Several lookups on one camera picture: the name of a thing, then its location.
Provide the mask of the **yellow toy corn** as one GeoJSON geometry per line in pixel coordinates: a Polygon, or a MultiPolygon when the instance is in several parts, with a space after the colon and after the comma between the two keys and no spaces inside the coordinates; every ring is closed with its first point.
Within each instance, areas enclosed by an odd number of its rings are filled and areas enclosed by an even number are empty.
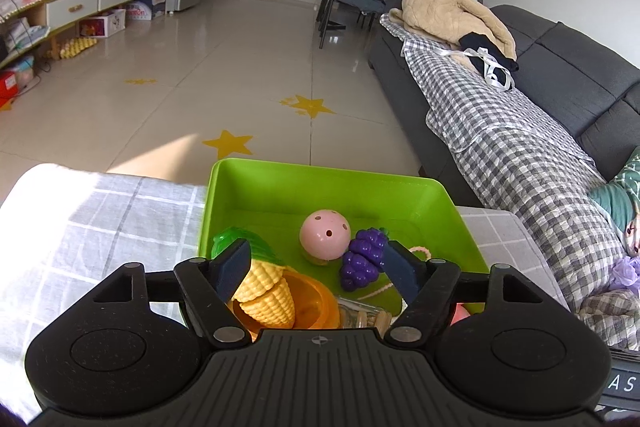
{"type": "Polygon", "coordinates": [[[254,232],[231,227],[214,237],[212,259],[238,239],[250,245],[252,261],[232,299],[243,312],[267,329],[290,329],[295,323],[295,303],[285,280],[284,262],[265,239],[254,232]]]}

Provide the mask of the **purple toy grapes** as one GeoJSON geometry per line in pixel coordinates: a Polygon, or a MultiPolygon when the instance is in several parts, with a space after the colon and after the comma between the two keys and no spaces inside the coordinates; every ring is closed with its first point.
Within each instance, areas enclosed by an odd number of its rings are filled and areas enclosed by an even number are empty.
{"type": "Polygon", "coordinates": [[[359,230],[342,256],[340,282],[344,291],[356,291],[376,282],[384,272],[385,229],[359,230]]]}

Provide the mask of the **clear plastic case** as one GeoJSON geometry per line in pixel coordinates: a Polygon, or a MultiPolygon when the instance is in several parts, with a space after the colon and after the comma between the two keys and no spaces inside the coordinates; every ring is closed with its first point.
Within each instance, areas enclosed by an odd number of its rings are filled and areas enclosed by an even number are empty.
{"type": "Polygon", "coordinates": [[[390,312],[355,300],[338,297],[337,306],[342,329],[376,329],[384,336],[394,321],[390,312]]]}

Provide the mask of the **orange yellow toy bowl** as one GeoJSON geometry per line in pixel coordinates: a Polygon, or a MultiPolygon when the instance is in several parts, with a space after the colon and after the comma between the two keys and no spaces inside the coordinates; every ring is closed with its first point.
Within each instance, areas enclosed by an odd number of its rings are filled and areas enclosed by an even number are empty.
{"type": "Polygon", "coordinates": [[[232,300],[229,308],[256,339],[263,329],[339,329],[336,298],[321,282],[292,270],[282,281],[251,303],[232,300]]]}

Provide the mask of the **pink capsule ball toy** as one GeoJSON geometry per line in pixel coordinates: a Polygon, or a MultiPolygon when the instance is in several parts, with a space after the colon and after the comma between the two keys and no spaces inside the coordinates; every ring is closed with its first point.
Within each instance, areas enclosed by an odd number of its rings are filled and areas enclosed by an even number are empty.
{"type": "Polygon", "coordinates": [[[327,265],[347,251],[352,230],[341,213],[321,209],[311,213],[299,230],[299,243],[306,258],[315,265],[327,265]]]}

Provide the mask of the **pink pig toy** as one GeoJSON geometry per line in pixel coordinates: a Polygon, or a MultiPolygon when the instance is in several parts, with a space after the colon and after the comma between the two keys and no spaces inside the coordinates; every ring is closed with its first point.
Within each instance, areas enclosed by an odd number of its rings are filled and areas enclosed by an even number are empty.
{"type": "MultiPolygon", "coordinates": [[[[418,257],[423,261],[430,260],[432,257],[431,251],[429,251],[427,248],[423,246],[413,246],[409,249],[409,251],[410,253],[413,253],[416,257],[418,257]]],[[[387,283],[384,286],[378,289],[375,289],[375,291],[370,291],[370,293],[367,293],[366,295],[358,297],[357,301],[360,301],[360,303],[364,303],[365,301],[368,301],[373,297],[376,297],[377,295],[383,294],[384,291],[389,291],[390,289],[393,289],[393,288],[394,288],[394,285],[392,283],[387,283]]],[[[465,308],[465,306],[462,305],[462,303],[457,303],[456,309],[454,309],[454,316],[452,317],[450,324],[454,324],[461,320],[464,320],[470,315],[471,313],[465,308]]]]}

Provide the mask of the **green plastic cookie box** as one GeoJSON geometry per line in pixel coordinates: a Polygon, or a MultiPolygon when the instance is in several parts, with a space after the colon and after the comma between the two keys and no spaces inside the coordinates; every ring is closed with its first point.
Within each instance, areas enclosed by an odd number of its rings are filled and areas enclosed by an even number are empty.
{"type": "Polygon", "coordinates": [[[198,255],[209,257],[215,236],[224,230],[248,230],[287,267],[321,282],[334,295],[363,298],[398,313],[401,298],[386,275],[349,293],[341,288],[341,262],[315,265],[307,259],[299,230],[317,210],[341,213],[352,231],[384,229],[402,246],[422,246],[464,272],[488,270],[445,187],[433,179],[243,158],[217,161],[212,169],[198,255]]]}

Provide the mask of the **grey plaid sofa cover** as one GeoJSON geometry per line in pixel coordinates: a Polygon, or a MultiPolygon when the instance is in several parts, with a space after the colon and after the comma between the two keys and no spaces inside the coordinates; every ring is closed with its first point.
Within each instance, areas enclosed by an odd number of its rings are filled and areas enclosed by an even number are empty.
{"type": "Polygon", "coordinates": [[[518,89],[500,91],[456,54],[384,15],[386,34],[428,104],[425,124],[448,148],[480,203],[517,215],[568,309],[616,348],[639,347],[639,294],[611,286],[626,257],[620,232],[589,193],[604,180],[552,117],[518,89]]]}

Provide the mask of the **grey checked tablecloth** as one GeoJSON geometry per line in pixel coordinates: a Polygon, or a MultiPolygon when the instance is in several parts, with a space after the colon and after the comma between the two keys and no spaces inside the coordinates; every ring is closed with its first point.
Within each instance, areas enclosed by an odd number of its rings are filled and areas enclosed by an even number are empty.
{"type": "MultiPolygon", "coordinates": [[[[40,412],[25,372],[29,343],[127,262],[169,270],[198,256],[208,184],[42,164],[1,206],[1,401],[20,418],[40,412]]],[[[509,263],[553,297],[544,256],[513,213],[454,203],[488,268],[509,263]]]]}

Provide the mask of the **teal patterned cushion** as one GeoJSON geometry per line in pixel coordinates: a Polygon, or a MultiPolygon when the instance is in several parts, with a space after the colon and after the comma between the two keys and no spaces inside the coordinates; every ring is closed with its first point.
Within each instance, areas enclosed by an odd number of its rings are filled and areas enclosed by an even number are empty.
{"type": "Polygon", "coordinates": [[[639,147],[613,180],[597,186],[589,197],[610,216],[631,251],[639,248],[639,147]]]}

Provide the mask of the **black white garment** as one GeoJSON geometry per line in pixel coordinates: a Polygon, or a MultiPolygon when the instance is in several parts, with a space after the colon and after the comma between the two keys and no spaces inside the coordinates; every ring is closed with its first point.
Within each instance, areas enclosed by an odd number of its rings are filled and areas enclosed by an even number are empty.
{"type": "Polygon", "coordinates": [[[514,87],[518,63],[506,57],[486,35],[470,32],[460,39],[460,51],[470,60],[489,87],[509,91],[514,87]]]}

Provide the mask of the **dark grey sofa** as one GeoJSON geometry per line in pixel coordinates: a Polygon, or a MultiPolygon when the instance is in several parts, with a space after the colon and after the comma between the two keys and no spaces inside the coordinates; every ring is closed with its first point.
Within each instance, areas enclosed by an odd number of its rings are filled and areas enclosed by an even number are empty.
{"type": "MultiPolygon", "coordinates": [[[[516,43],[515,86],[570,132],[605,180],[622,170],[639,144],[639,71],[623,57],[561,22],[513,5],[493,9],[516,43]]],[[[448,148],[430,129],[428,104],[386,29],[373,40],[368,63],[420,161],[420,176],[442,184],[452,201],[480,201],[448,148]]]]}

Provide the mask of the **beige blanket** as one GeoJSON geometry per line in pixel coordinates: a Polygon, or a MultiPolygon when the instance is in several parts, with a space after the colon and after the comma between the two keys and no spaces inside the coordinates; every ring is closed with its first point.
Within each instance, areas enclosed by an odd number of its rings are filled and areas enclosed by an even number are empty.
{"type": "Polygon", "coordinates": [[[516,60],[516,44],[500,18],[477,0],[401,0],[390,19],[408,31],[453,46],[470,32],[486,36],[507,58],[516,60]]]}

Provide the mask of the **white tv cabinet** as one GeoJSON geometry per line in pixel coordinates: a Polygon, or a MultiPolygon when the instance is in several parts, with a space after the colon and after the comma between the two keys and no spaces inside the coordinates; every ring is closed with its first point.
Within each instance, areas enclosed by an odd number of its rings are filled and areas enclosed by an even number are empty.
{"type": "Polygon", "coordinates": [[[81,52],[96,43],[89,36],[85,44],[74,39],[58,43],[58,35],[88,17],[117,8],[132,0],[1,0],[1,68],[49,43],[50,57],[59,60],[70,52],[81,52]]]}

